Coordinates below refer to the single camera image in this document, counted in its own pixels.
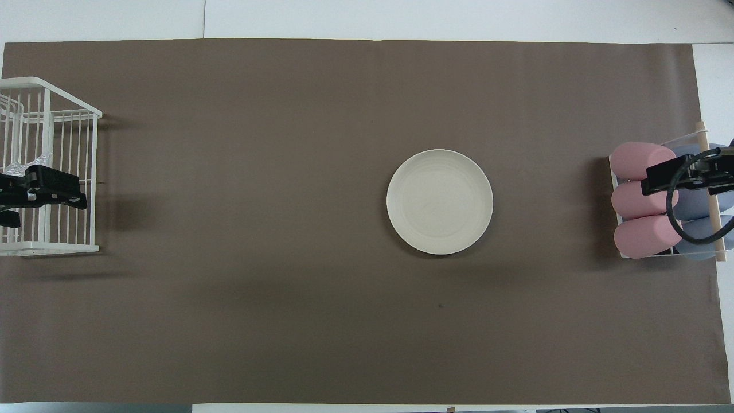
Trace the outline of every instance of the round plate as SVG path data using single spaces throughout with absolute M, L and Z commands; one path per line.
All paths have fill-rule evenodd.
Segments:
M 400 237 L 429 254 L 474 244 L 490 223 L 492 187 L 482 169 L 446 149 L 413 155 L 388 186 L 388 215 Z

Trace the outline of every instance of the white wire basket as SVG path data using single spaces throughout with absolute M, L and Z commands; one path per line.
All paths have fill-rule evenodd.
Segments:
M 90 253 L 95 244 L 99 109 L 37 77 L 0 79 L 0 172 L 41 162 L 79 177 L 87 209 L 14 209 L 21 227 L 0 226 L 0 256 Z
M 696 123 L 696 131 L 692 132 L 690 134 L 687 134 L 682 137 L 678 137 L 674 140 L 669 140 L 665 143 L 662 143 L 662 146 L 665 146 L 666 148 L 677 148 L 679 146 L 686 146 L 696 144 L 699 146 L 699 151 L 707 151 L 709 149 L 709 142 L 708 142 L 708 130 L 706 129 L 706 125 L 703 122 L 697 122 Z M 611 172 L 611 186 L 612 190 L 617 188 L 617 185 L 622 184 L 623 182 L 628 182 L 627 179 L 621 179 L 617 175 L 614 174 L 613 171 L 611 171 L 611 163 L 610 168 Z M 722 228 L 722 219 L 721 215 L 719 214 L 719 199 L 716 197 L 716 195 L 709 195 L 708 196 L 708 210 L 709 210 L 709 216 L 711 217 L 711 225 L 713 227 L 713 231 L 716 232 Z M 624 220 L 622 219 L 619 214 L 617 214 L 617 225 L 622 224 Z M 727 261 L 727 250 L 724 246 L 724 240 L 720 239 L 717 240 L 714 243 L 714 251 L 716 256 L 716 261 Z M 674 255 L 689 255 L 689 256 L 696 256 L 699 254 L 710 254 L 710 252 L 694 252 L 694 253 L 680 253 L 676 251 L 674 248 L 670 248 L 668 250 L 659 252 L 657 254 L 651 255 L 651 256 L 674 256 Z M 622 258 L 629 258 L 628 256 L 620 253 L 619 254 Z

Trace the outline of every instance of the pink cup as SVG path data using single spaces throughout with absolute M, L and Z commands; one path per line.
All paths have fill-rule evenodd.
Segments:
M 611 205 L 617 214 L 626 220 L 660 215 L 665 212 L 667 193 L 659 192 L 642 195 L 640 181 L 625 182 L 614 188 Z M 673 206 L 678 203 L 678 191 L 673 195 Z
M 614 244 L 630 258 L 643 258 L 665 251 L 680 242 L 667 215 L 642 217 L 621 223 L 614 231 Z
M 655 143 L 627 142 L 611 153 L 609 164 L 614 175 L 622 179 L 645 179 L 647 169 L 658 163 L 670 161 L 675 153 Z

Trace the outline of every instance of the white dish rack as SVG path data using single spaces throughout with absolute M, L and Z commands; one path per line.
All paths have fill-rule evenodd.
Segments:
M 708 147 L 708 130 L 706 129 L 706 125 L 703 122 L 696 122 L 696 131 L 692 132 L 690 134 L 687 134 L 685 136 L 676 138 L 674 140 L 669 140 L 668 142 L 662 143 L 662 146 L 665 146 L 666 148 L 677 148 L 678 146 L 685 146 L 685 145 L 691 145 L 691 144 L 697 144 L 699 146 L 699 151 L 707 151 L 709 149 Z M 611 172 L 611 186 L 612 190 L 617 188 L 617 185 L 622 184 L 624 182 L 628 182 L 628 179 L 621 179 L 618 178 L 617 175 L 614 174 L 614 172 Z M 716 197 L 716 195 L 709 195 L 708 196 L 708 212 L 709 216 L 711 217 L 711 225 L 713 227 L 713 231 L 716 232 L 722 228 L 722 217 L 721 213 L 719 212 L 719 199 Z M 620 225 L 624 220 L 622 219 L 619 214 L 617 214 L 617 225 Z M 726 261 L 727 260 L 727 251 L 724 246 L 724 239 L 717 240 L 714 243 L 714 251 L 716 252 L 716 261 Z M 672 255 L 695 255 L 695 254 L 706 254 L 706 253 L 687 253 L 682 254 L 677 251 L 675 251 L 673 248 L 670 248 L 669 250 L 662 251 L 658 254 L 652 255 L 652 256 L 672 256 Z M 628 256 L 621 254 L 620 256 L 622 258 L 629 258 Z
M 0 226 L 0 255 L 90 253 L 95 244 L 99 109 L 37 77 L 0 79 L 0 172 L 39 159 L 79 177 L 84 210 L 65 205 L 14 209 L 21 227 Z

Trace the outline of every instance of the white metal frame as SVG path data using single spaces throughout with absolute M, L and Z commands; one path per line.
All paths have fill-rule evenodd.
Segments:
M 675 138 L 674 140 L 669 140 L 665 143 L 662 143 L 662 146 L 665 146 L 666 148 L 677 148 L 678 146 L 683 145 L 691 145 L 693 143 L 698 144 L 699 150 L 701 152 L 707 151 L 709 149 L 708 146 L 708 129 L 706 129 L 706 125 L 701 122 L 696 122 L 696 131 L 692 132 L 690 134 Z M 624 182 L 628 182 L 628 179 L 621 179 L 617 177 L 617 175 L 614 174 L 614 172 L 611 170 L 611 163 L 610 163 L 610 174 L 611 174 L 611 186 L 612 190 L 615 190 L 619 184 L 622 184 Z M 711 217 L 711 225 L 713 227 L 713 231 L 716 232 L 722 228 L 722 217 L 721 213 L 719 212 L 719 199 L 716 197 L 716 195 L 709 195 L 708 196 L 708 212 L 709 216 Z M 617 214 L 617 225 L 619 226 L 624 220 L 622 219 L 619 214 Z M 716 253 L 716 261 L 726 261 L 727 260 L 727 251 L 724 246 L 724 239 L 717 240 L 714 243 L 714 251 Z M 710 253 L 700 253 L 700 252 L 694 252 L 694 253 L 678 253 L 674 252 L 673 248 L 670 248 L 667 251 L 661 252 L 656 255 L 652 256 L 672 256 L 672 255 L 696 255 L 696 254 L 710 254 Z M 629 258 L 628 256 L 620 253 L 619 254 L 622 258 Z
M 0 168 L 41 154 L 79 176 L 88 207 L 21 208 L 21 228 L 0 227 L 0 256 L 99 251 L 95 244 L 97 129 L 102 111 L 37 77 L 0 79 Z

